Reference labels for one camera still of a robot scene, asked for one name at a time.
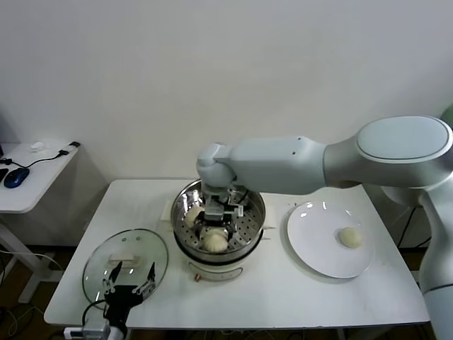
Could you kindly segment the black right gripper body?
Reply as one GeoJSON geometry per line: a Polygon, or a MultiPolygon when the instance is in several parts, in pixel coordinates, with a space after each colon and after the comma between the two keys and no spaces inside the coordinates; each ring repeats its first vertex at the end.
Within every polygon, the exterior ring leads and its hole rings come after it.
{"type": "Polygon", "coordinates": [[[221,222],[229,214],[229,194],[205,194],[205,220],[221,222]]]}

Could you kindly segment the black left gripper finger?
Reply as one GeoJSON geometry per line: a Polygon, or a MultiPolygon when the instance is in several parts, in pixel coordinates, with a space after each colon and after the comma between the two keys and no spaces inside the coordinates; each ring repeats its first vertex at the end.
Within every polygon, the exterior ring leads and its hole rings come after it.
{"type": "Polygon", "coordinates": [[[153,263],[149,269],[149,272],[147,274],[147,279],[146,281],[135,288],[134,293],[135,294],[150,294],[156,287],[155,285],[155,263],[153,263]]]}
{"type": "Polygon", "coordinates": [[[103,279],[103,289],[108,293],[113,287],[122,269],[122,261],[119,261],[116,267],[110,272],[108,278],[103,279]]]}

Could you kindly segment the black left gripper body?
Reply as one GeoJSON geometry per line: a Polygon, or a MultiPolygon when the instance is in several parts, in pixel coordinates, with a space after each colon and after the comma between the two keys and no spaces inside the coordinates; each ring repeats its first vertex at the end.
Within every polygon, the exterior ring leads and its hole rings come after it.
{"type": "Polygon", "coordinates": [[[116,285],[105,292],[104,298],[105,316],[110,324],[125,324],[130,310],[144,301],[136,285],[116,285]]]}

